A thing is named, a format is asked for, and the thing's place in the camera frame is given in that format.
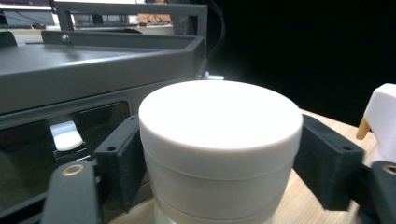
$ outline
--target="wooden surface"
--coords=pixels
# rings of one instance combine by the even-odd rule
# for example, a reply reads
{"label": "wooden surface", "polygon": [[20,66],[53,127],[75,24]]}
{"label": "wooden surface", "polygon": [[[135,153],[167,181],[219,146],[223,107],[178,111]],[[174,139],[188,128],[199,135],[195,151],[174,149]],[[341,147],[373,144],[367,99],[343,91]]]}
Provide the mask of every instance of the wooden surface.
{"label": "wooden surface", "polygon": [[[363,140],[356,139],[358,128],[338,122],[333,119],[303,111],[308,116],[314,117],[334,129],[345,138],[349,139],[357,146],[366,150],[365,163],[370,160],[376,146],[376,140],[373,133],[368,133]],[[128,215],[124,215],[114,220],[113,224],[121,223],[139,223],[154,224],[153,200],[142,203],[135,207]],[[355,212],[357,205],[352,203],[348,212],[324,211],[311,193],[309,188],[304,184],[294,171],[291,171],[289,183],[286,191],[277,208],[272,223],[274,224],[352,224],[356,223]]]}

